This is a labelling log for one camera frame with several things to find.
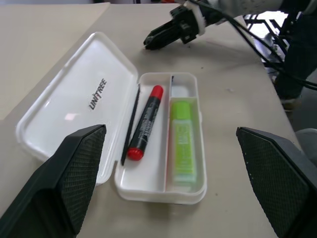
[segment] black cable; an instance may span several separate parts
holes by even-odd
[[[316,83],[312,83],[312,82],[308,82],[306,80],[302,80],[299,79],[295,76],[290,75],[289,73],[287,73],[284,69],[277,67],[274,63],[270,62],[265,56],[263,56],[256,48],[255,46],[251,43],[251,41],[247,38],[247,36],[241,31],[244,30],[245,32],[247,32],[248,34],[250,34],[252,37],[254,37],[255,39],[257,39],[260,43],[262,43],[265,47],[267,47],[273,55],[275,55],[280,62],[283,62],[283,60],[281,59],[281,57],[275,52],[275,50],[273,50],[266,42],[264,42],[261,38],[259,38],[258,36],[256,36],[255,34],[253,34],[252,32],[250,32],[247,28],[245,28],[242,24],[240,24],[238,21],[236,21],[235,19],[233,19],[231,16],[215,9],[212,8],[210,5],[205,4],[203,2],[199,2],[199,1],[195,1],[195,0],[188,0],[191,3],[195,4],[195,5],[199,5],[202,7],[206,7],[208,9],[211,9],[219,14],[221,14],[223,16],[223,18],[225,18],[237,31],[238,33],[244,38],[244,40],[248,43],[248,45],[254,50],[254,52],[261,57],[266,63],[267,65],[269,65],[271,68],[279,71],[280,73],[288,76],[289,78],[295,80],[298,84],[300,84],[301,86],[304,86],[306,88],[312,89],[312,90],[316,90],[317,91],[317,84]]]

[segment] red cap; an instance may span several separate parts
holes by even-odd
[[[150,97],[157,97],[158,99],[161,100],[162,95],[163,95],[163,88],[159,85],[154,86],[152,89],[152,93],[150,94]]]
[[[143,151],[138,148],[130,148],[127,152],[131,160],[140,160],[143,157]]]

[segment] green label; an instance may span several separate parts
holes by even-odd
[[[194,161],[192,158],[192,142],[190,130],[191,127],[189,124],[180,123],[175,125],[175,169],[177,174],[194,173]]]

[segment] case lid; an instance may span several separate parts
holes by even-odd
[[[18,142],[46,161],[67,135],[105,124],[97,184],[106,182],[121,158],[137,80],[135,66],[116,45],[103,33],[92,34],[20,120]]]

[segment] red marker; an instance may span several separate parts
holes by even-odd
[[[131,160],[138,161],[142,159],[144,155],[154,120],[158,113],[163,91],[161,86],[156,85],[150,94],[127,152]]]

